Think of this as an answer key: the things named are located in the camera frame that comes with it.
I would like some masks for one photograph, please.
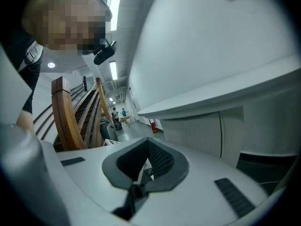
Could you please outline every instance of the red fire extinguisher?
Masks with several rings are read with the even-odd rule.
[[[152,133],[157,133],[158,132],[158,129],[156,127],[156,123],[153,119],[149,119],[150,121],[150,125],[151,125],[151,130],[152,130]]]

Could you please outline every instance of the person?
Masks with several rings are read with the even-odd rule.
[[[114,121],[118,121],[119,120],[119,118],[118,118],[118,111],[116,111],[115,107],[113,108],[112,114],[113,114],[113,120]]]
[[[106,4],[99,0],[1,2],[1,7],[5,8],[2,11],[2,46],[12,65],[32,90],[17,125],[34,133],[32,98],[43,56],[41,46],[38,45],[52,50],[77,50],[83,54],[93,50],[95,40],[105,38]],[[30,55],[33,48],[38,52],[32,58]]]
[[[126,117],[127,116],[127,113],[128,113],[128,111],[125,111],[125,109],[124,108],[122,108],[122,115],[123,115],[123,117]]]

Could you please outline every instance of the staircase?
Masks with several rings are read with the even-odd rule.
[[[89,104],[93,94],[95,93],[95,90],[92,90],[89,95],[86,97],[86,99],[82,102],[82,104],[79,106],[77,112],[75,113],[75,119],[76,119],[76,123],[78,124],[83,112],[85,111],[85,108],[87,107],[87,105]],[[87,113],[87,116],[84,120],[84,124],[83,124],[83,127],[80,131],[80,134],[81,134],[81,137],[83,138],[83,140],[85,139],[85,134],[86,134],[86,130],[87,130],[87,126],[88,126],[88,123],[89,123],[89,120],[90,120],[90,117],[91,117],[91,113],[93,111],[93,108],[94,108],[94,105],[96,103],[96,100],[97,100],[97,97],[94,98],[91,106],[90,106],[90,109]],[[92,131],[93,131],[93,128],[94,128],[94,122],[95,122],[95,117],[93,118],[93,123],[92,123],[92,129],[91,129],[91,133],[90,133],[90,138],[89,138],[89,144],[91,143],[91,140],[92,140]],[[61,143],[61,140],[60,140],[60,137],[57,136],[57,138],[55,139],[55,142],[54,142],[54,148],[55,148],[55,151],[56,152],[63,152],[64,149],[63,149],[63,146],[62,146],[62,143]]]
[[[79,122],[86,106],[88,105],[91,97],[93,96],[93,94],[95,93],[95,90],[92,90],[91,93],[87,96],[87,98],[84,100],[84,102],[80,105],[79,109],[77,110],[77,112],[75,113],[75,119],[76,119],[76,123]],[[83,124],[83,127],[80,131],[80,135],[81,137],[83,138],[83,140],[85,139],[85,134],[86,134],[86,130],[87,130],[87,126],[88,126],[88,123],[89,123],[89,120],[90,120],[90,117],[91,117],[91,113],[93,111],[93,108],[94,108],[94,105],[96,103],[96,100],[97,100],[97,97],[94,98],[93,100],[93,103],[91,104],[90,106],[90,109],[88,111],[88,114],[85,118],[85,121],[84,121],[84,124]],[[93,128],[94,128],[94,122],[95,122],[95,117],[93,118],[93,123],[92,123],[92,129],[91,129],[91,133],[90,133],[90,138],[89,138],[89,144],[91,143],[91,140],[92,140],[92,132],[93,132]]]

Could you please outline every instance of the black shirt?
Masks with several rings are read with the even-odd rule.
[[[4,21],[2,22],[0,39],[8,58],[16,70],[20,67],[28,47],[35,41],[35,38],[26,33],[21,26],[23,10],[28,1],[29,0],[1,0]],[[43,54],[36,63],[26,66],[19,72],[22,79],[32,89],[31,95],[23,106],[23,110],[30,113],[32,113],[34,89],[40,75],[42,56]]]
[[[1,43],[12,62],[18,69],[24,59],[28,47],[35,41],[32,35],[21,27],[21,19],[25,5],[29,0],[2,0],[4,23],[1,29]]]

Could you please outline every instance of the black mesh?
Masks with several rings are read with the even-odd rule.
[[[155,179],[169,172],[174,166],[174,157],[150,141],[149,160]]]
[[[138,180],[139,172],[146,159],[149,158],[154,178],[158,178],[174,165],[174,158],[168,152],[150,141],[145,141],[117,159],[117,167],[133,181]]]
[[[133,181],[138,180],[139,172],[148,158],[148,141],[135,147],[117,159],[117,167]]]

